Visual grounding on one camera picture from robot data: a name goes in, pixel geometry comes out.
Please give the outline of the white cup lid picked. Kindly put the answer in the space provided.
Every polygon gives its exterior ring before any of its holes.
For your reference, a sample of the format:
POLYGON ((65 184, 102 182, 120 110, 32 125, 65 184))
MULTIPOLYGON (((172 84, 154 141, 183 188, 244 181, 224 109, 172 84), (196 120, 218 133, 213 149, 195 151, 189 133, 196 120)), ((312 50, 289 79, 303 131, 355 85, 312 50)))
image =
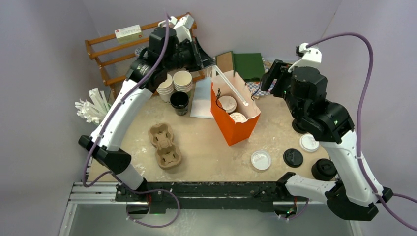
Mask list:
POLYGON ((222 96, 218 99, 226 113, 231 114, 237 108, 237 102, 232 96, 222 96))

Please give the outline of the orange paper bag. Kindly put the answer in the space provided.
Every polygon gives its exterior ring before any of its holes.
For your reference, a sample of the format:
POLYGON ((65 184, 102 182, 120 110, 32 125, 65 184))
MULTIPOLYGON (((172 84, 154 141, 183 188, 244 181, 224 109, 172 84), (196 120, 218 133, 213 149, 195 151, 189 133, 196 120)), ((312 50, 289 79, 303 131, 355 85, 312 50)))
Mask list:
POLYGON ((245 85, 245 81, 237 72, 231 70, 224 72, 223 74, 248 103, 248 105, 245 106, 220 75, 211 79, 210 111, 227 144, 231 146, 250 137, 261 115, 261 110, 258 108, 255 101, 252 100, 251 93, 245 85), (225 111, 221 103, 216 101, 218 95, 233 97, 237 102, 237 112, 243 114, 247 121, 236 122, 233 120, 225 111))

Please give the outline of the pulp cup carrier tray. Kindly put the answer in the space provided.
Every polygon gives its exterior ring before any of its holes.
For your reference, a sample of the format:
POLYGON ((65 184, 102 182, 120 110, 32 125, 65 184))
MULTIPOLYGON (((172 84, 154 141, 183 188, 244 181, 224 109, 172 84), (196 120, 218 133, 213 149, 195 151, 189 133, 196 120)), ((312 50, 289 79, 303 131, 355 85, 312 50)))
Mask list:
POLYGON ((172 169, 182 162, 182 153, 174 144, 174 133, 168 123, 159 123, 148 130, 151 144, 156 148, 155 158, 161 169, 172 169))

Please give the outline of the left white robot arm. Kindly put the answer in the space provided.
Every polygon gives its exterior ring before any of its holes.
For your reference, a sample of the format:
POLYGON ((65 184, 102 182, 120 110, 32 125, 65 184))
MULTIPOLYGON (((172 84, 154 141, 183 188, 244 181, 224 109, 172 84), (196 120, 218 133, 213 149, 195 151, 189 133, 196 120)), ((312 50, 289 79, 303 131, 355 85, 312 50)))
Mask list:
POLYGON ((215 60, 201 47, 198 39, 180 40, 171 27, 156 27, 149 36, 146 57, 133 61, 109 112, 90 135, 82 135, 79 145, 108 172, 128 187, 134 201, 145 198, 146 179, 131 164, 131 155, 120 148, 122 140, 142 106, 152 97, 169 71, 200 71, 215 65, 215 60))

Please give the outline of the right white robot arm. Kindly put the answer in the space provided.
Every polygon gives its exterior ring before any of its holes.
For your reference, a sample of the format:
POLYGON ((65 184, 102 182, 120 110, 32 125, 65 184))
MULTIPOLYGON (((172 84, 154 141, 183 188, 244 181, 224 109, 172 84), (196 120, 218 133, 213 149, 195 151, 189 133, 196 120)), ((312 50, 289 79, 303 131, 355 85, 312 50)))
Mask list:
POLYGON ((358 149, 357 131, 347 109, 326 98, 327 78, 313 67, 297 67, 275 60, 262 78, 261 90, 284 99, 297 126, 311 134, 333 162, 338 181, 320 181, 288 172, 276 183, 277 196, 306 197, 321 203, 339 218, 370 221, 377 204, 393 192, 375 179, 358 149))

